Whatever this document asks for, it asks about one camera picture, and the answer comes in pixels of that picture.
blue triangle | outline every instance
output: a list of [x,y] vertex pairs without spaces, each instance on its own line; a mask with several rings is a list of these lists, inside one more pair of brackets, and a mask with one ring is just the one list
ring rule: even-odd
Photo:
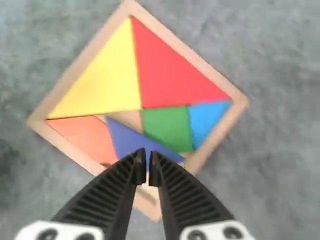
[[204,142],[230,104],[230,101],[217,101],[188,107],[192,142],[195,149],[198,149]]
[[118,159],[125,157],[129,153],[132,153],[139,148],[145,148],[147,171],[149,170],[149,158],[151,151],[157,151],[177,163],[182,163],[185,160],[184,157],[168,147],[161,145],[155,140],[152,140],[141,133],[134,131],[132,128],[123,125],[122,123],[110,117],[106,117],[106,122]]

puzzle piece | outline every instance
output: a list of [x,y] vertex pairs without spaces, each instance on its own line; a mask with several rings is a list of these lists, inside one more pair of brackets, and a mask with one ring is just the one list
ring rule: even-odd
[[193,150],[187,106],[142,110],[144,134],[176,152]]
[[117,161],[107,125],[95,116],[79,116],[46,121],[59,134],[100,164]]
[[229,96],[184,57],[131,17],[144,108],[228,100]]
[[184,161],[184,158],[178,153],[142,135],[141,133],[134,131],[124,124],[110,117],[106,117],[106,122],[112,137],[116,155],[119,159],[139,148],[145,148],[148,169],[151,151],[158,151],[177,163],[182,163]]
[[128,18],[47,118],[97,115],[140,108],[132,24]]
[[202,103],[188,107],[193,147],[198,149],[207,135],[219,123],[230,101]]

yellow triangle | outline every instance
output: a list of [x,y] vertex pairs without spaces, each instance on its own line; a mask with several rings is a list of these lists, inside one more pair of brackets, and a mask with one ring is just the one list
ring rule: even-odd
[[139,110],[132,23],[128,18],[48,115],[49,119]]

dark blue triangle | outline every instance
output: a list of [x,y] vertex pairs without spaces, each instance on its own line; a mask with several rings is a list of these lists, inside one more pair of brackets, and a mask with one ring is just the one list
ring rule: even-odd
[[175,151],[142,135],[139,132],[134,131],[132,128],[123,125],[110,117],[106,117],[105,119],[118,159],[125,157],[139,148],[145,148],[147,171],[149,171],[149,158],[151,151],[157,151],[177,163],[182,163],[185,160],[184,157]]

screw hole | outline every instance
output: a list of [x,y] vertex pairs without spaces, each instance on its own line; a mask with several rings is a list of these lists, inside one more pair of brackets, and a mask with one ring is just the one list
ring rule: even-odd
[[232,227],[232,226],[224,229],[223,233],[227,239],[242,239],[243,238],[243,234],[241,233],[241,231],[239,231],[237,228]]
[[40,233],[37,240],[55,240],[57,235],[57,230],[50,228]]
[[196,230],[189,233],[188,240],[207,240],[207,237],[202,231]]
[[79,236],[76,240],[95,240],[95,237],[92,234],[85,233]]

